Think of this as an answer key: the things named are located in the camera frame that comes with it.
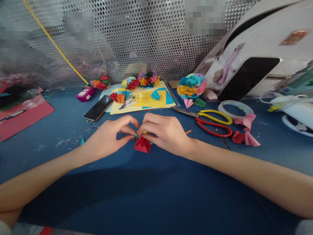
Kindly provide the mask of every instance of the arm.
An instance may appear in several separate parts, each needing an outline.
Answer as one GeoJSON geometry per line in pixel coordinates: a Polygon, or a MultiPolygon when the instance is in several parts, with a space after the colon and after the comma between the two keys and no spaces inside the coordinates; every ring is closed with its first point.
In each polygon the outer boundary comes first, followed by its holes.
{"type": "Polygon", "coordinates": [[[138,134],[144,130],[157,135],[143,134],[159,147],[223,172],[282,208],[313,219],[313,177],[189,138],[175,117],[147,113],[138,134]]]}
{"type": "Polygon", "coordinates": [[[1,184],[0,220],[12,224],[8,221],[14,221],[15,211],[20,213],[23,206],[32,201],[60,177],[72,169],[106,157],[124,146],[136,133],[128,126],[129,123],[134,124],[137,128],[139,127],[139,122],[130,115],[123,116],[116,121],[108,120],[84,145],[1,184]],[[119,131],[130,135],[117,140],[116,134],[119,131]]]}

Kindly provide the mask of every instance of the yellow paper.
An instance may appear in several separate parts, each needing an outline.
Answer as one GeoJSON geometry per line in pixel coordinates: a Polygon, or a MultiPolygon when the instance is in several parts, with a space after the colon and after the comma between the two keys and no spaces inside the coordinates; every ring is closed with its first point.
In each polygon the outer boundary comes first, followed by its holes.
{"type": "Polygon", "coordinates": [[[140,107],[155,107],[155,108],[166,108],[166,91],[157,91],[160,95],[160,99],[153,99],[151,94],[153,91],[146,91],[142,93],[142,100],[134,104],[134,106],[140,107]]]}
{"type": "MultiPolygon", "coordinates": [[[[165,87],[166,90],[168,91],[164,81],[160,81],[160,84],[158,86],[155,86],[154,88],[151,88],[151,89],[144,89],[143,87],[138,86],[132,90],[133,91],[132,96],[134,96],[134,94],[137,94],[139,92],[142,93],[142,92],[147,92],[147,91],[154,91],[156,89],[163,88],[163,87],[165,87]]],[[[170,108],[170,107],[174,107],[175,105],[176,105],[175,103],[171,103],[171,104],[167,104],[166,107],[170,108]]],[[[119,109],[121,106],[122,106],[122,104],[113,101],[110,114],[111,115],[112,114],[123,114],[123,113],[128,113],[128,112],[137,112],[137,111],[142,111],[142,110],[146,111],[146,110],[150,110],[150,109],[155,109],[154,107],[143,109],[140,106],[133,106],[133,105],[127,106],[123,109],[119,109]]]]}

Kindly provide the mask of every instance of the yellow cardstock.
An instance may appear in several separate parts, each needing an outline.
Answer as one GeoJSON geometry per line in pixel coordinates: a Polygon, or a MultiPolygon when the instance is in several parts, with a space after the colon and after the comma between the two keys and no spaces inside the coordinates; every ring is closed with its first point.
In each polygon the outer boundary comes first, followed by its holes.
{"type": "Polygon", "coordinates": [[[160,99],[156,100],[152,98],[151,94],[153,91],[146,91],[142,93],[142,100],[134,104],[134,106],[138,107],[155,107],[155,108],[166,108],[166,91],[157,91],[160,95],[160,99]]]}

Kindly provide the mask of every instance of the left hand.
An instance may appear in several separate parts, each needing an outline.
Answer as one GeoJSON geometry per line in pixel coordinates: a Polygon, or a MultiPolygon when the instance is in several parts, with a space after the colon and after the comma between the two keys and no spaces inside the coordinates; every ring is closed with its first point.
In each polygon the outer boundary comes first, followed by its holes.
{"type": "Polygon", "coordinates": [[[131,115],[123,116],[115,121],[106,120],[86,143],[81,146],[86,157],[85,164],[116,152],[133,139],[136,131],[129,127],[129,123],[139,128],[139,122],[131,115]],[[117,140],[116,134],[120,131],[129,135],[117,140]]]}

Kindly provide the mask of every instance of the blurred sticker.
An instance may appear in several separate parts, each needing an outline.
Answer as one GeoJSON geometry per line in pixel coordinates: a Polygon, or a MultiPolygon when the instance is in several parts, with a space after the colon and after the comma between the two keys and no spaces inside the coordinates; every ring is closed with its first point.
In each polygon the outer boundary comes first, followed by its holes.
{"type": "Polygon", "coordinates": [[[309,30],[296,30],[293,31],[281,45],[294,45],[304,38],[310,31],[309,30]]]}

